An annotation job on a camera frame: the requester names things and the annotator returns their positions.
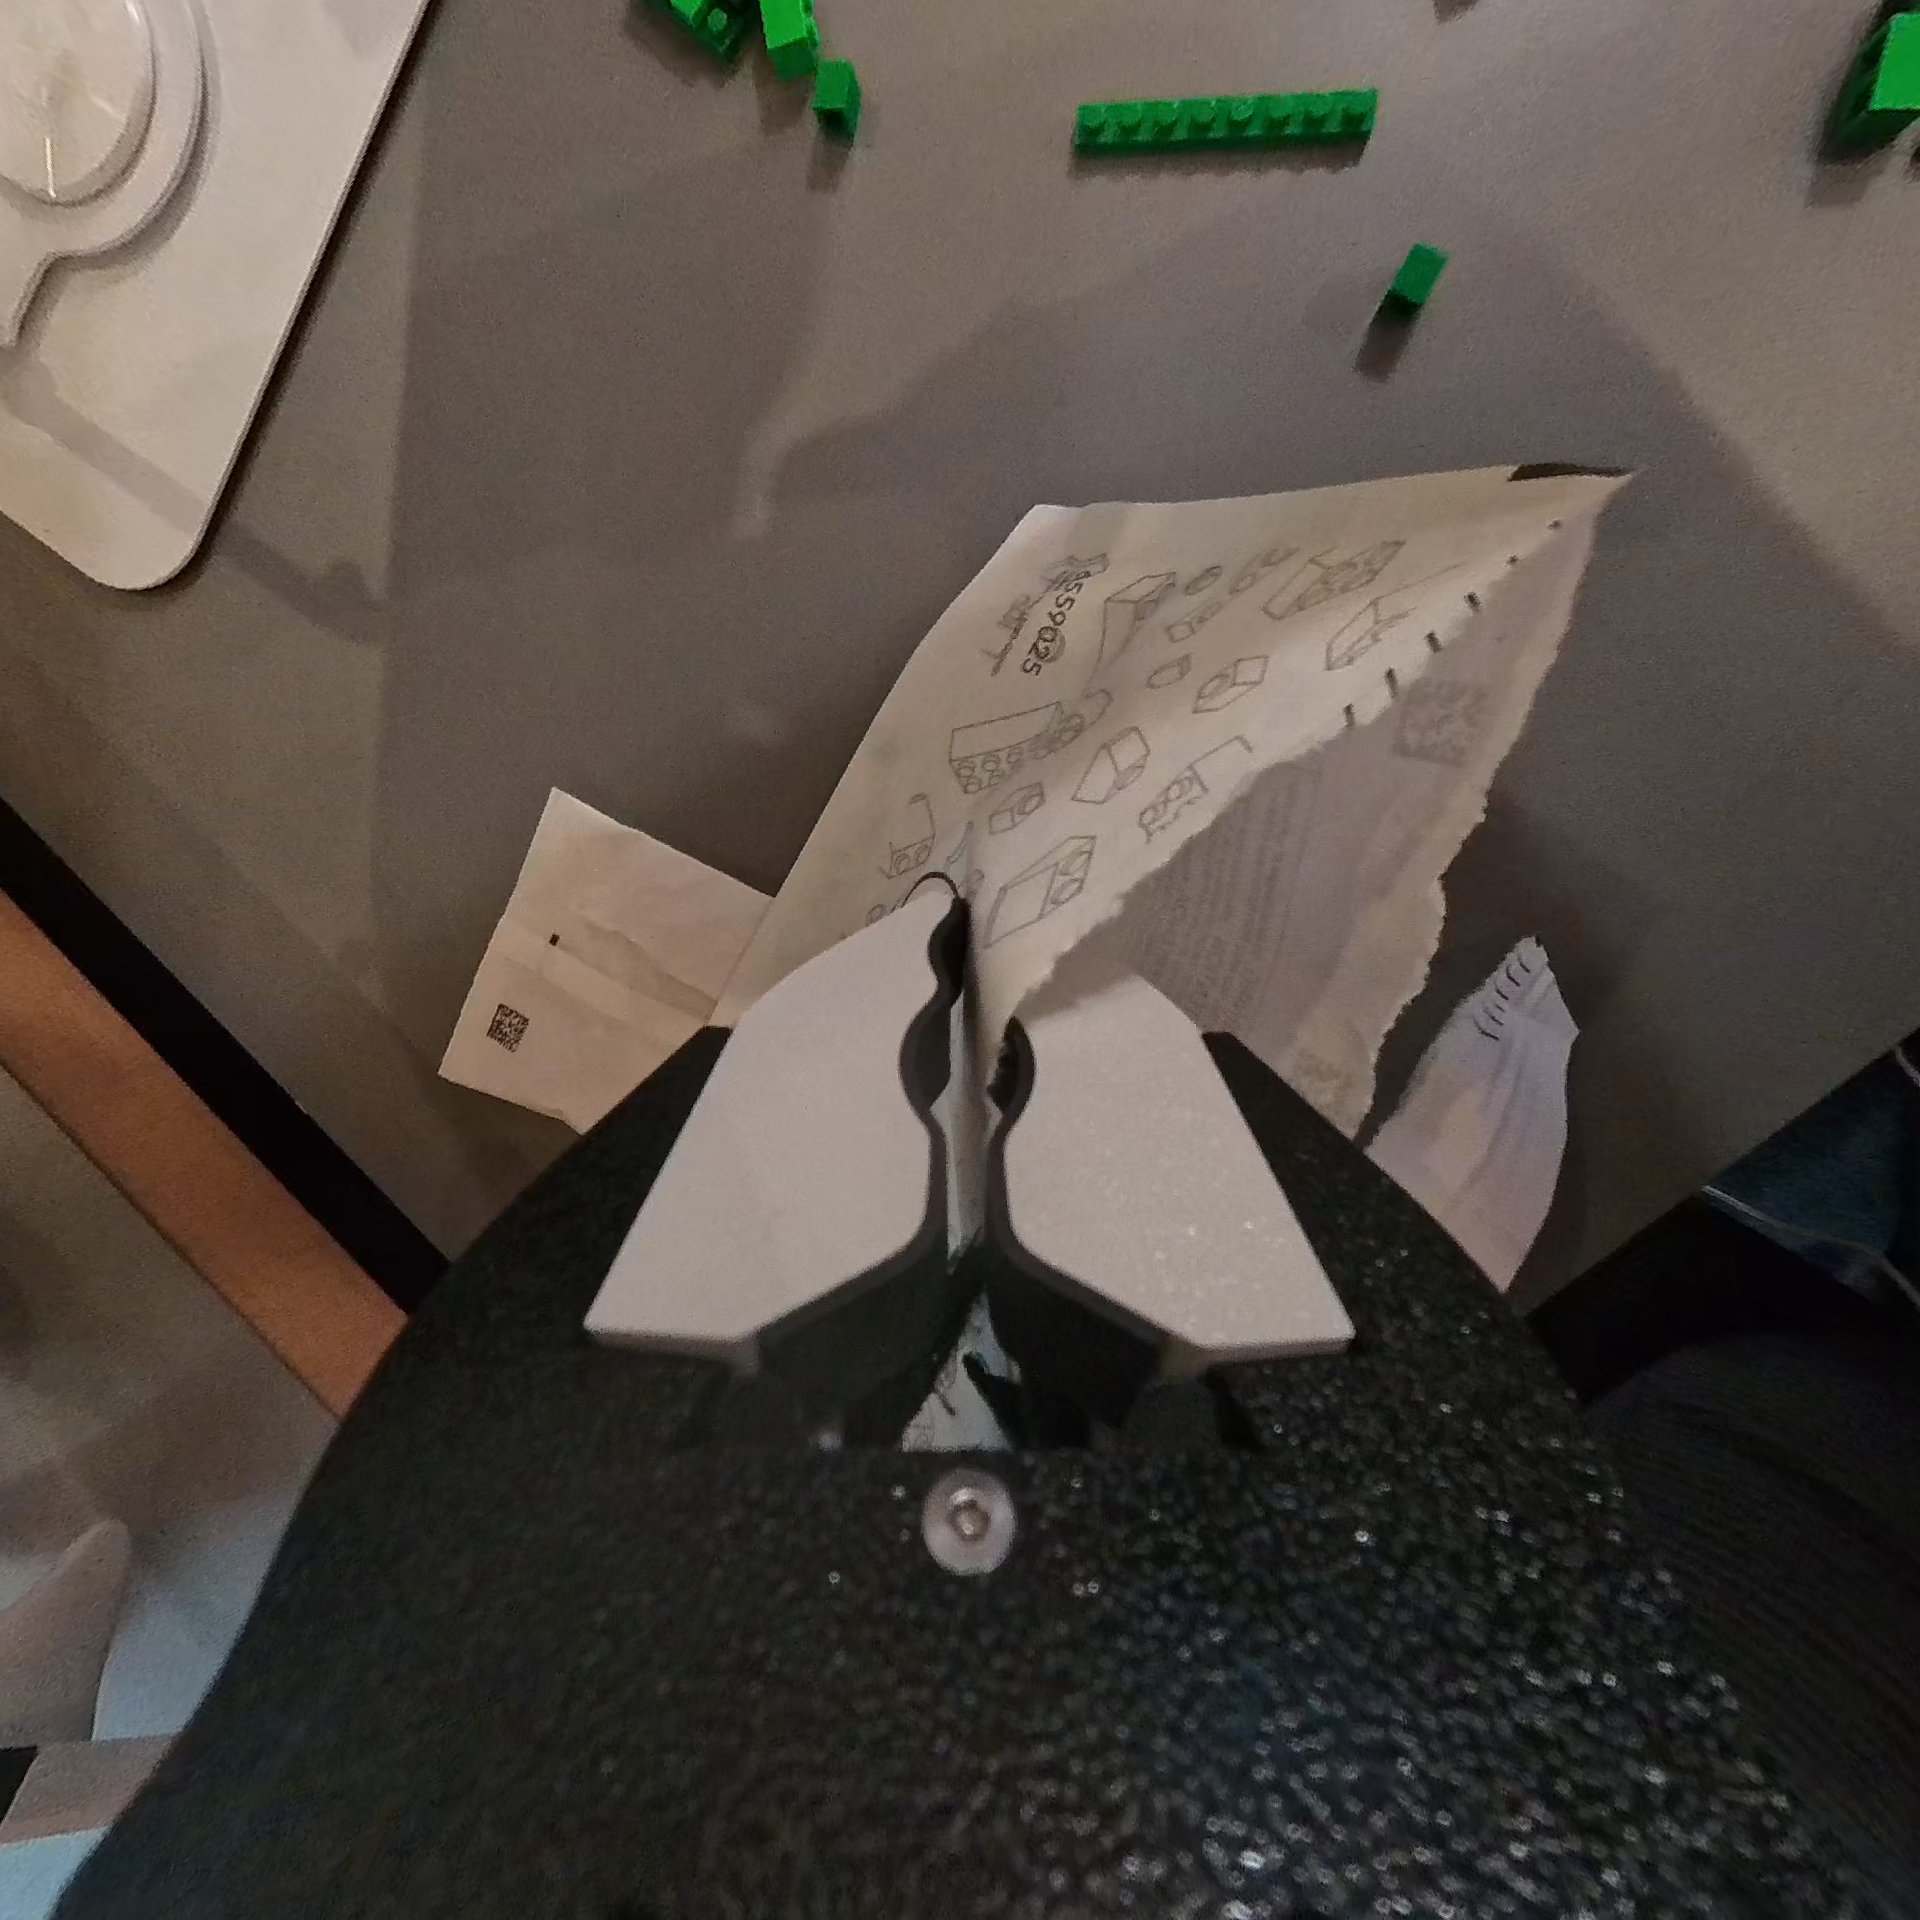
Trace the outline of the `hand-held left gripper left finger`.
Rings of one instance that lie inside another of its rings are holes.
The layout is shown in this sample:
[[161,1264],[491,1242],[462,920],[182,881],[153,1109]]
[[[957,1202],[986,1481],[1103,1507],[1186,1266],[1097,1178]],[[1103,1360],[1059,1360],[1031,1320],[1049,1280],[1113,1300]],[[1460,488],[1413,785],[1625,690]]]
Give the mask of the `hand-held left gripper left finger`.
[[959,897],[913,897],[733,1025],[583,1322],[738,1372],[898,1372],[948,1289]]

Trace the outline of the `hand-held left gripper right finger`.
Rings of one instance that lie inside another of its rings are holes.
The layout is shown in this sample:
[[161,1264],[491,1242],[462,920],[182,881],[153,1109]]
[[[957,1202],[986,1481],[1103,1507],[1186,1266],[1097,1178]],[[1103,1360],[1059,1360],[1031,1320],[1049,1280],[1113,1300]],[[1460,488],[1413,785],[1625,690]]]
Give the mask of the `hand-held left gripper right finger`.
[[1140,978],[1006,1029],[999,1344],[1036,1380],[1345,1354],[1354,1322],[1193,1021]]

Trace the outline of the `white printed paper bag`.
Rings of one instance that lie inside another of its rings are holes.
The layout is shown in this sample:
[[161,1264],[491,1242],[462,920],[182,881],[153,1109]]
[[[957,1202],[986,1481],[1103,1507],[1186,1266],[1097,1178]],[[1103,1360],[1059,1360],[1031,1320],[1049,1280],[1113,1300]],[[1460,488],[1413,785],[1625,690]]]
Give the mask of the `white printed paper bag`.
[[[913,655],[740,953],[742,1016],[813,955],[945,876],[969,911],[974,1075],[1006,1075],[1034,1001],[1140,978],[1198,1029],[1354,1322],[1406,1344],[1401,1282],[1355,1228],[1413,1234],[1442,1303],[1493,1282],[1354,1139],[1387,1029],[1425,986],[1444,876],[1482,821],[1567,629],[1606,472],[1484,468],[1285,496],[1038,508]],[[959,1232],[988,1232],[1002,1109],[951,1093]],[[930,1355],[852,1399],[860,1445],[898,1433],[993,1248],[947,1280]],[[1150,1380],[1036,1380],[1021,1448],[1119,1428]]]

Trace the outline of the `grey desk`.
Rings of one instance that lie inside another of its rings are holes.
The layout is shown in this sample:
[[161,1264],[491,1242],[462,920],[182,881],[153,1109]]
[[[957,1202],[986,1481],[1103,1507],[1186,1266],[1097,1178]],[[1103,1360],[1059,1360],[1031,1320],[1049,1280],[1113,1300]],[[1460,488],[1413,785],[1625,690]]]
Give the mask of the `grey desk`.
[[[564,1141],[437,1076],[550,785],[773,889],[1031,506],[1630,468],[1383,1055],[1543,939],[1546,1291],[1916,1029],[1916,160],[1817,152],[1876,10],[821,4],[841,149],[634,4],[437,4],[197,560],[4,529],[6,836],[417,1305]],[[1364,87],[1361,146],[1071,149]]]

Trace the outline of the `small torn paper scrap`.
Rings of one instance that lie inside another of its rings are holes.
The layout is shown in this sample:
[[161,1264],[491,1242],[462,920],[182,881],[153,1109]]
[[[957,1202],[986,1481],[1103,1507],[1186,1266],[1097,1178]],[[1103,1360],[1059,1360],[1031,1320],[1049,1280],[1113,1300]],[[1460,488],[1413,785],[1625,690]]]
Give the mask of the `small torn paper scrap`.
[[438,1075],[590,1132],[708,1021],[767,905],[550,788]]

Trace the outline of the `person's blue ribbed sweater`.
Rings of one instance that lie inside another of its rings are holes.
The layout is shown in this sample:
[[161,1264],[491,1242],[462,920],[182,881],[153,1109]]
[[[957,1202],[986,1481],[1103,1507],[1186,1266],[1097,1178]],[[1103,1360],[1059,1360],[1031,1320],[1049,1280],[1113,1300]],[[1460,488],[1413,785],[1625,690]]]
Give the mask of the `person's blue ribbed sweater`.
[[1694,1197],[1526,1320],[1747,1727],[1916,1915],[1916,1315]]

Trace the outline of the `person's blue jeans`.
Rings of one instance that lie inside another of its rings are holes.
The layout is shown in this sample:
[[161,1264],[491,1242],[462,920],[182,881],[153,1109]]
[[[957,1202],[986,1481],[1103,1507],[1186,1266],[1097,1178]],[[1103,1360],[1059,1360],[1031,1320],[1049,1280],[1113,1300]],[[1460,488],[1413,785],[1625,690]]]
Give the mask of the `person's blue jeans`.
[[1741,1155],[1703,1197],[1865,1298],[1917,1308],[1917,1037]]

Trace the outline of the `long narrow green plate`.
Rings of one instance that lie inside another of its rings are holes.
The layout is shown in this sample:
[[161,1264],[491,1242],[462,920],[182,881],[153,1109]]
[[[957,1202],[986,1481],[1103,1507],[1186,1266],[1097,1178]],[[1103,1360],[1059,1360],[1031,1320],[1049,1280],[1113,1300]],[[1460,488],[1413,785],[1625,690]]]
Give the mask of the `long narrow green plate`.
[[1377,115],[1377,87],[1079,104],[1071,149],[1083,159],[1345,149],[1372,137]]

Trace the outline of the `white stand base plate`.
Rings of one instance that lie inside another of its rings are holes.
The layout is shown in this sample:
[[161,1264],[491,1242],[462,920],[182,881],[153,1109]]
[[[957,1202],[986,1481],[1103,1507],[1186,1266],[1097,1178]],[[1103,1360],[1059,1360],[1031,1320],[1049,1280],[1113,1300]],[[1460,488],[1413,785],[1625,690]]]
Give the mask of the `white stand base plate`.
[[2,508],[95,585],[197,556],[426,13],[2,4]]

